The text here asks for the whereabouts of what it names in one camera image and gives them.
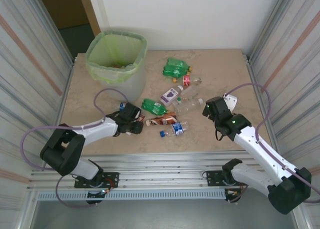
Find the trash can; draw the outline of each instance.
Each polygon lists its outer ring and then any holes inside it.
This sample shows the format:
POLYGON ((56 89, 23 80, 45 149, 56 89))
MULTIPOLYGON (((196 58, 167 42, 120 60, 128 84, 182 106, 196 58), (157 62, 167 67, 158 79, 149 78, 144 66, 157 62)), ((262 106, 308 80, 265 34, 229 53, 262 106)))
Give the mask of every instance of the trash can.
MULTIPOLYGON (((106 88, 121 91, 129 102, 138 99, 145 86, 145 57, 147 40, 139 34, 107 30, 99 33, 91 42, 85 55, 85 65, 93 79, 106 88)), ((124 98, 116 91, 108 90, 110 97, 124 98)))

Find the water bottle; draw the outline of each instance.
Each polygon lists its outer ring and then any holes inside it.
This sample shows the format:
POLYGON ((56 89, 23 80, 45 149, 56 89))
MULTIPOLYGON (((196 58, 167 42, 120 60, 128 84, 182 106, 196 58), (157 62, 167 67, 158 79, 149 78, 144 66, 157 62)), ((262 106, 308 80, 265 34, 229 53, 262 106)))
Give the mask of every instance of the water bottle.
POLYGON ((195 98, 198 94, 198 87, 195 85, 190 85, 180 93, 180 96, 176 100, 174 100, 172 104, 174 105, 174 107, 177 107, 179 104, 195 98))
POLYGON ((172 58, 172 57, 168 58, 168 61, 166 62, 166 64, 170 65, 170 66, 175 66, 175 67, 179 67, 179 68, 183 68, 183 69, 189 70, 189 72, 192 71, 192 67, 189 66, 185 61, 179 60, 179 59, 175 59, 175 58, 172 58))
POLYGON ((184 75, 181 78, 173 78, 173 83, 179 83, 183 86, 198 86, 201 82, 201 78, 198 75, 184 75))
POLYGON ((167 125, 165 130, 160 131, 160 136, 163 137, 171 137, 171 136, 179 136, 185 133, 185 131, 189 130, 189 123, 187 121, 184 122, 176 122, 172 125, 167 125))
POLYGON ((147 98, 143 100, 141 108, 157 116, 168 113, 168 110, 159 102, 147 98))
POLYGON ((192 110, 197 109, 198 107, 200 107, 200 105, 204 103, 204 101, 200 98, 200 99, 191 99, 188 100, 186 102, 182 102, 181 104, 177 105, 174 109, 175 113, 178 116, 181 116, 183 114, 186 114, 192 110))
POLYGON ((183 75, 189 75, 190 72, 187 69, 183 69, 174 65, 165 65, 163 67, 162 74, 173 78, 179 78, 183 75))
POLYGON ((112 104, 112 109, 116 110, 116 111, 122 111, 125 106, 127 105, 127 103, 125 102, 115 102, 112 104))
POLYGON ((159 98, 165 107, 169 106, 175 99, 179 97, 179 94, 184 90, 182 85, 178 85, 170 88, 165 94, 159 98))

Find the red bottle label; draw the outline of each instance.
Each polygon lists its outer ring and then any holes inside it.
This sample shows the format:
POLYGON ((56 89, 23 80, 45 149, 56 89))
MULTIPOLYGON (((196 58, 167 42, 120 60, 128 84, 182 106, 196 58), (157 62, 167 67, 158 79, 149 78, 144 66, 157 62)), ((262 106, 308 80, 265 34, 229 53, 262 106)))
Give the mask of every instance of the red bottle label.
POLYGON ((183 76, 183 85, 184 86, 190 86, 190 76, 189 75, 184 75, 183 76))

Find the wooden door frame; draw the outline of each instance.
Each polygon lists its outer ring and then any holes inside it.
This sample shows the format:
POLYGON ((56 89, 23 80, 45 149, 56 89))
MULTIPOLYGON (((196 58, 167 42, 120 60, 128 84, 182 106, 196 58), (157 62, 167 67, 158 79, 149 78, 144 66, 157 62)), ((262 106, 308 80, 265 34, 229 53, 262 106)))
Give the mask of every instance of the wooden door frame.
POLYGON ((95 10, 92 6, 91 0, 81 0, 81 1, 85 10, 86 16, 88 17, 93 34, 94 36, 97 36, 101 32, 101 30, 100 30, 98 20, 95 14, 95 10))

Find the plastic bottle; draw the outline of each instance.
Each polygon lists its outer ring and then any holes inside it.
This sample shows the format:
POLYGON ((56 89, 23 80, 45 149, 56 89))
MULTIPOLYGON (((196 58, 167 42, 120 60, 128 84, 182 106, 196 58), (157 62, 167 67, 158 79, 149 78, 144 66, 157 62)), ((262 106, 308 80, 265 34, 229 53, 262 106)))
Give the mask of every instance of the plastic bottle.
POLYGON ((146 120, 145 124, 147 127, 149 127, 155 125, 169 125, 177 122, 177 114, 175 112, 170 112, 162 116, 157 116, 156 118, 146 120))
POLYGON ((180 78, 183 75, 189 75, 190 72, 187 69, 183 69, 177 66, 165 65, 163 67, 162 74, 173 78, 180 78))
POLYGON ((117 111, 122 111, 125 106, 127 105, 127 103, 125 102, 115 102, 112 104, 112 109, 117 110, 117 111))
POLYGON ((175 59, 175 58, 172 58, 172 57, 168 58, 168 61, 167 61, 166 64, 170 65, 170 66, 175 66, 175 67, 187 69, 187 70, 189 70, 189 72, 192 71, 192 67, 189 66, 185 61, 179 60, 179 59, 175 59))
POLYGON ((172 104, 176 107, 181 103, 187 102, 195 98, 198 94, 198 87, 195 85, 190 85, 180 93, 180 96, 176 100, 174 100, 172 104))
POLYGON ((160 116, 169 112, 159 102, 155 102, 154 100, 150 100, 147 98, 143 100, 141 108, 157 116, 160 116))
POLYGON ((179 94, 184 90, 182 85, 178 85, 170 88, 165 94, 163 94, 159 102, 161 102, 165 107, 169 106, 175 99, 179 97, 179 94))
POLYGON ((173 83, 179 83, 183 86, 198 86, 201 82, 201 78, 198 75, 184 75, 181 78, 173 78, 173 83))
POLYGON ((177 115, 186 114, 194 109, 197 109, 204 101, 200 99, 191 99, 186 102, 182 102, 181 104, 177 105, 174 109, 177 115))
POLYGON ((176 122, 172 125, 167 125, 165 130, 160 131, 160 136, 163 137, 171 137, 171 136, 179 136, 185 133, 185 131, 189 130, 190 126, 187 121, 176 122))

